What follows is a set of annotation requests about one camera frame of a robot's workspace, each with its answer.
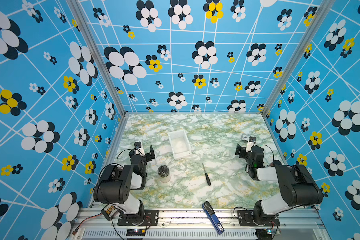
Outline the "black handled screwdriver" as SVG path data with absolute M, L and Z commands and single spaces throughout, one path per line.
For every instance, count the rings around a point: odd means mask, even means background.
M 207 173 L 207 170 L 206 170 L 206 168 L 205 168 L 205 165 L 202 164 L 202 166 L 203 166 L 203 170 L 204 170 L 204 174 L 205 174 L 205 178 L 206 178 L 207 184 L 208 184 L 208 186 L 211 186 L 212 183 L 211 183 L 211 180 L 210 180 L 209 175 L 208 175 L 208 173 Z

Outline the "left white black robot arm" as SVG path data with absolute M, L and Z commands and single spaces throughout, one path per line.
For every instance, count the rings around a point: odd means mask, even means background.
M 95 202 L 105 204 L 101 210 L 103 216 L 112 221 L 119 213 L 120 226 L 152 224 L 152 218 L 157 211 L 146 211 L 143 202 L 133 195 L 131 190 L 144 189 L 147 182 L 147 163 L 156 156 L 152 146 L 145 153 L 140 142 L 130 149 L 130 164 L 124 166 L 118 163 L 106 165 L 100 173 L 98 183 L 93 192 Z

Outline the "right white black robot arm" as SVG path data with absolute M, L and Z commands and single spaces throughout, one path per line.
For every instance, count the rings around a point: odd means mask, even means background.
M 246 173 L 254 181 L 275 182 L 280 192 L 268 199 L 259 200 L 252 210 L 253 222 L 265 226 L 278 214 L 294 207 L 321 204 L 322 190 L 318 187 L 304 165 L 264 166 L 264 149 L 260 146 L 236 146 L 235 155 L 246 161 Z

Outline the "white plastic bin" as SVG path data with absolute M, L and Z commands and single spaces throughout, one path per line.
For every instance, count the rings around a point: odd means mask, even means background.
M 185 130 L 169 132 L 168 136 L 175 160 L 188 157 L 192 154 L 191 145 Z

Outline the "small grey square box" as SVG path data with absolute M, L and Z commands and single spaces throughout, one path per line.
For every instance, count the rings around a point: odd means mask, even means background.
M 248 135 L 242 134 L 241 135 L 241 140 L 242 141 L 249 141 L 250 137 Z

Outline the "white jar black lid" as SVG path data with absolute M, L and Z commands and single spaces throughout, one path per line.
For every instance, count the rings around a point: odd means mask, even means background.
M 170 170 L 166 165 L 159 166 L 158 175 L 162 183 L 168 183 L 171 180 Z

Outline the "black orange circuit board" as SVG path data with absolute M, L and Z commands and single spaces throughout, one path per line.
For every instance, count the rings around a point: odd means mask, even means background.
M 118 212 L 117 206 L 113 204 L 108 204 L 101 210 L 101 213 L 103 214 L 103 216 L 106 218 L 107 221 L 110 221 L 117 212 Z

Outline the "blue black handheld device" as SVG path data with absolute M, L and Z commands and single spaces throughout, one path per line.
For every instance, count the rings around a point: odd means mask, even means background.
M 205 201 L 202 204 L 202 208 L 203 208 L 204 212 L 206 213 L 208 219 L 210 220 L 211 224 L 213 225 L 213 227 L 217 231 L 217 233 L 219 235 L 221 235 L 225 230 L 224 230 L 220 220 L 218 219 L 218 217 L 217 217 L 213 207 L 211 206 L 211 204 L 208 201 Z

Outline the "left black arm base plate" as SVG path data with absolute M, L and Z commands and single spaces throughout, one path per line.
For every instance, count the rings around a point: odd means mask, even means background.
M 159 211 L 158 210 L 144 210 L 140 211 L 137 214 L 126 215 L 120 213 L 118 219 L 118 226 L 136 226 L 136 227 L 150 227 L 157 226 L 159 220 Z

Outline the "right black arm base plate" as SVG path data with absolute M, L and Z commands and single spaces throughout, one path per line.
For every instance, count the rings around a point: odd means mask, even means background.
M 238 210 L 236 217 L 241 227 L 279 227 L 280 220 L 276 215 L 265 215 L 262 213 L 254 213 L 253 210 Z

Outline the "aluminium front rail frame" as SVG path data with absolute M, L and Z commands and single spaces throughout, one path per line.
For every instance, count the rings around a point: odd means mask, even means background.
M 219 235 L 202 209 L 159 209 L 157 226 L 144 236 L 128 234 L 117 220 L 96 217 L 99 208 L 83 209 L 76 220 L 84 223 L 70 240 L 256 240 L 260 232 L 269 240 L 329 240 L 328 231 L 315 209 L 294 209 L 279 215 L 279 227 L 241 227 L 232 209 L 216 209 L 223 225 Z

